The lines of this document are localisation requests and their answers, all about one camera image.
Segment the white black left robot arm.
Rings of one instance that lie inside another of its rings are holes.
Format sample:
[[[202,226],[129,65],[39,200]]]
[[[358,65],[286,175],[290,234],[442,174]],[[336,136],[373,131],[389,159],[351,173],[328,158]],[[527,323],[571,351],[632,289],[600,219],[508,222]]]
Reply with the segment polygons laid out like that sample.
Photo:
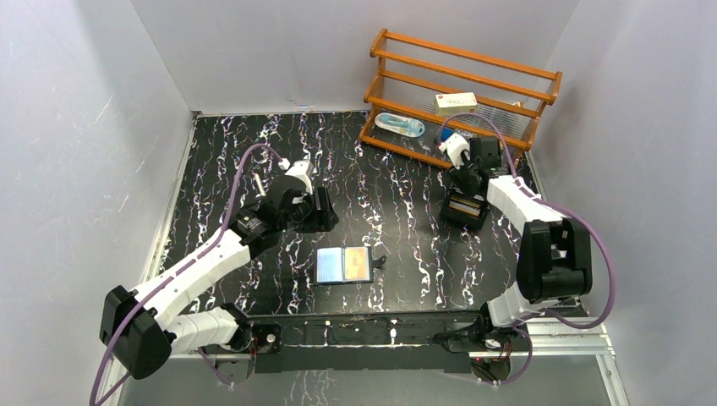
[[[233,352],[261,345],[265,339],[255,336],[254,321],[234,304],[192,315],[183,310],[278,245],[283,233],[330,232],[337,223],[328,188],[309,189],[299,177],[281,175],[265,196],[233,210],[227,228],[168,271],[135,288],[118,285],[108,292],[99,338],[136,380],[151,376],[174,355],[212,345]]]

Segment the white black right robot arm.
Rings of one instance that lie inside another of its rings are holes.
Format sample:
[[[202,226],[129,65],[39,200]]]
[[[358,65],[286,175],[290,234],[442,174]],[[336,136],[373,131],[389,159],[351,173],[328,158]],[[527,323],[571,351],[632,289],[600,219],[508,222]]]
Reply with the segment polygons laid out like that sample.
[[[474,343],[497,350],[516,323],[590,292],[590,235],[577,219],[541,204],[524,180],[504,167],[497,138],[452,134],[440,149],[452,164],[448,175],[456,196],[474,200],[480,211],[499,209],[521,237],[515,281],[462,330]]]

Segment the black leather card holder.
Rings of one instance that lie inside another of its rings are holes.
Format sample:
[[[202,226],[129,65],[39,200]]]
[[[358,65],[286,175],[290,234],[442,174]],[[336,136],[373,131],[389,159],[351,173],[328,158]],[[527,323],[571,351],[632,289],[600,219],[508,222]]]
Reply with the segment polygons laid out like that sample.
[[[316,254],[318,285],[372,283],[374,269],[386,263],[386,256],[374,257],[369,246],[320,248]]]

